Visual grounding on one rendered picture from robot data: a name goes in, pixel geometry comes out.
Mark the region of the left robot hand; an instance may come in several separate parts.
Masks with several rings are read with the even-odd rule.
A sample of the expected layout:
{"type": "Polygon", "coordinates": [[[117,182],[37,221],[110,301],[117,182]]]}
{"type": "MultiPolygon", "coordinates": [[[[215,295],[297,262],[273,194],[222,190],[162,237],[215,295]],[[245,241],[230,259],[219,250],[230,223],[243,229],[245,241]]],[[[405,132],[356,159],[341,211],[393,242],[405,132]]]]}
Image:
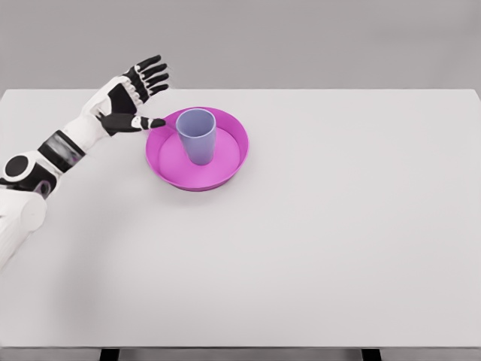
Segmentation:
{"type": "Polygon", "coordinates": [[[81,114],[94,117],[109,136],[165,126],[162,118],[140,116],[138,109],[168,89],[167,67],[160,55],[133,65],[99,89],[83,106],[81,114]]]}

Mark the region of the lavender plastic cup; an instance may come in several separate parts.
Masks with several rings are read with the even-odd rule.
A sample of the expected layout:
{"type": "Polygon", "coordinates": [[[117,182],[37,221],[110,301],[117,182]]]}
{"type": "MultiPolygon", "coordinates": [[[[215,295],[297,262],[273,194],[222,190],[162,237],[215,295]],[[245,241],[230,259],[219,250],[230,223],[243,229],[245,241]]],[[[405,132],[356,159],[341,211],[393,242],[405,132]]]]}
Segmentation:
{"type": "Polygon", "coordinates": [[[206,109],[192,108],[179,115],[175,126],[190,161],[196,165],[210,163],[216,144],[215,116],[206,109]]]}

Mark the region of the magenta round plate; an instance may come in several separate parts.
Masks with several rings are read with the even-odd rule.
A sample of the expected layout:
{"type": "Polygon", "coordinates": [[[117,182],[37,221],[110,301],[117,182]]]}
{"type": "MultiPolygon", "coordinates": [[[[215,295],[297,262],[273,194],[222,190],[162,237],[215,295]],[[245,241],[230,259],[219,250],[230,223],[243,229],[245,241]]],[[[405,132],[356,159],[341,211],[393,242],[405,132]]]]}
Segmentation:
{"type": "Polygon", "coordinates": [[[249,153],[249,137],[233,115],[204,107],[216,120],[216,144],[213,159],[206,165],[191,162],[177,134],[177,118],[189,111],[184,108],[169,114],[166,125],[147,136],[145,157],[149,167],[165,182],[182,190],[213,190],[228,182],[242,167],[249,153]]]}

